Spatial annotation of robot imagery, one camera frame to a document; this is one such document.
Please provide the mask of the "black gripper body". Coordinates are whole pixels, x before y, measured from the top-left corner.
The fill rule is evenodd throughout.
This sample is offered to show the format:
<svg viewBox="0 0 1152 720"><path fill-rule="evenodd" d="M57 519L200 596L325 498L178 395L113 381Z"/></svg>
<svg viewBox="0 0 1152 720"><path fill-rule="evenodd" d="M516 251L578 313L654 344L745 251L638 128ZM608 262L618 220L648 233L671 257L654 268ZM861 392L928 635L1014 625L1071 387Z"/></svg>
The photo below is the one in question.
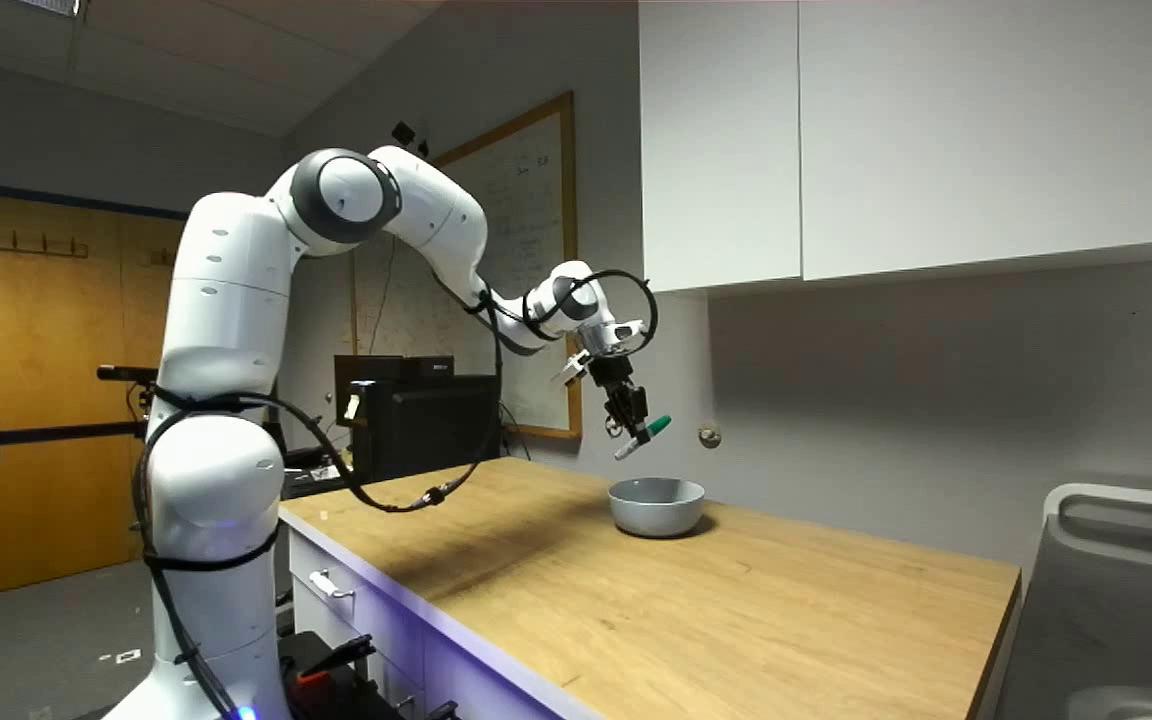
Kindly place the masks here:
<svg viewBox="0 0 1152 720"><path fill-rule="evenodd" d="M598 362L592 365L592 381L604 392L604 411L618 424L641 424L648 418L648 395L631 381L631 362L630 355Z"/></svg>

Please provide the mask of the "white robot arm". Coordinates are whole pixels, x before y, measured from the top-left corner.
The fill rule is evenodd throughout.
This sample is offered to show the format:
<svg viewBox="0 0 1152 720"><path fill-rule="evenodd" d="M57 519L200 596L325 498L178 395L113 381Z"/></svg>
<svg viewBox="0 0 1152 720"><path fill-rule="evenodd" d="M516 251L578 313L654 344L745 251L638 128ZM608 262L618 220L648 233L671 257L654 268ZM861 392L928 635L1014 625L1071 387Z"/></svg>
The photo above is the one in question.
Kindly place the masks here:
<svg viewBox="0 0 1152 720"><path fill-rule="evenodd" d="M631 355L658 324L621 319L604 276L582 262L557 263L524 296L497 294L479 276L486 210L428 162L397 143L321 150L262 196L200 196L171 263L131 485L152 578L152 667L106 720L291 720L278 642L284 452L264 418L297 263L378 235L408 243L505 350L573 337L582 352L567 367L608 392L614 424L631 437L648 429Z"/></svg>

